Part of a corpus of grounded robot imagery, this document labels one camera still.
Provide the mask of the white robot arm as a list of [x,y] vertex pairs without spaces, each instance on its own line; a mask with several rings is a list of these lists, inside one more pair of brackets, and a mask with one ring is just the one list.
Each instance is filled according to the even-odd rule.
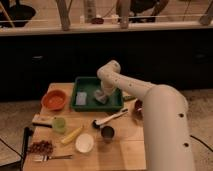
[[186,98],[172,86],[131,78],[120,70],[120,64],[111,60],[97,76],[106,95],[119,88],[142,101],[147,171],[196,171]]

